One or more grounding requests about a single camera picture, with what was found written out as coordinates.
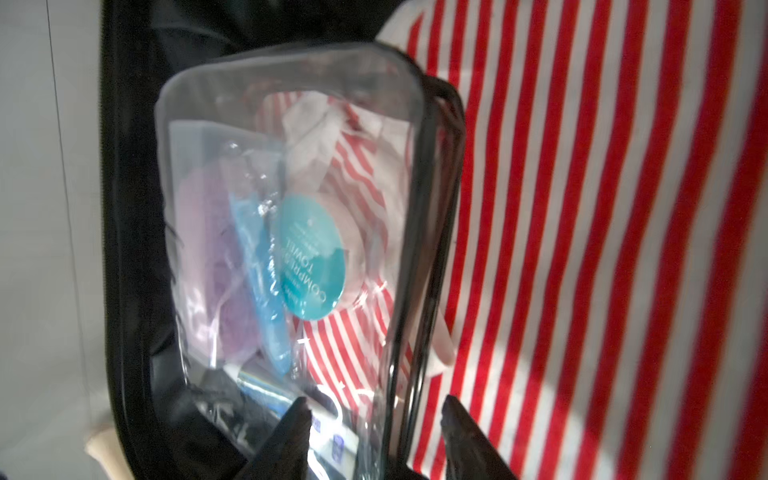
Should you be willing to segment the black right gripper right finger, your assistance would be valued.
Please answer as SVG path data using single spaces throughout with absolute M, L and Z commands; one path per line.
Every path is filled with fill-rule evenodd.
M 441 434 L 447 479 L 518 479 L 453 395 L 448 395 L 443 403 Z

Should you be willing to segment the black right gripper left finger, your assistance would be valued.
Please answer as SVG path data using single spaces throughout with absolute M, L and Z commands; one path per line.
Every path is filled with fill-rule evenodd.
M 256 456 L 235 480 L 302 480 L 307 478 L 312 413 L 306 397 L 296 399 Z

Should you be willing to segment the blue suitcase black lining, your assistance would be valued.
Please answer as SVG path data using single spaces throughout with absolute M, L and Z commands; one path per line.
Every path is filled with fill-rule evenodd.
M 175 73 L 290 42 L 371 40 L 393 1 L 107 1 L 100 114 L 106 372 L 138 479 L 231 479 L 244 456 L 198 411 L 176 339 L 154 106 Z

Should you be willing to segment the red white striped shirt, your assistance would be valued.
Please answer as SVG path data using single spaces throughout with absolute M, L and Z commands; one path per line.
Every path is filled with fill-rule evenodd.
M 767 5 L 406 1 L 377 29 L 466 109 L 407 465 L 459 399 L 522 479 L 767 475 Z

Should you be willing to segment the clear toiletry bag black trim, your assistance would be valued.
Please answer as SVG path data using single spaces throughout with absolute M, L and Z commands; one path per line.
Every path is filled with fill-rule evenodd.
M 255 453 L 295 403 L 311 479 L 383 479 L 432 347 L 465 119 L 377 43 L 188 68 L 155 106 L 171 292 L 199 411 Z

